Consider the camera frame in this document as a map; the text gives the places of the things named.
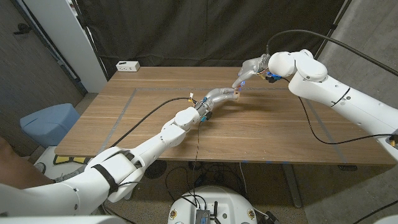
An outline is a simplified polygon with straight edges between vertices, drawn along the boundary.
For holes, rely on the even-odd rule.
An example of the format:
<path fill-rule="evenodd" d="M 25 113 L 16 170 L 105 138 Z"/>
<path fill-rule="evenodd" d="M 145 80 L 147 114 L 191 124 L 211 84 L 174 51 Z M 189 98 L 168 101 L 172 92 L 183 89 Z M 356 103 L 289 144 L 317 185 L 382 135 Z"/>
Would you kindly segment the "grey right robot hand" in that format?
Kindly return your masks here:
<path fill-rule="evenodd" d="M 252 77 L 264 78 L 269 72 L 268 62 L 270 57 L 269 54 L 262 54 L 258 58 L 244 61 L 232 88 L 239 88 L 243 82 Z"/>

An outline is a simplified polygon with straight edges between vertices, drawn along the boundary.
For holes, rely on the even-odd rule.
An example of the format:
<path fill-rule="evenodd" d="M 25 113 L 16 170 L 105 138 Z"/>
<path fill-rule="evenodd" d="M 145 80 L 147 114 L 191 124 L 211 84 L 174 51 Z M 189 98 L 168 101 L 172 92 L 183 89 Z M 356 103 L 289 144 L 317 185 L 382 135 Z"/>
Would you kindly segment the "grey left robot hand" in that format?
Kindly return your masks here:
<path fill-rule="evenodd" d="M 195 104 L 194 108 L 200 116 L 206 115 L 227 101 L 238 101 L 240 92 L 234 88 L 215 88 L 209 91 L 205 97 Z"/>

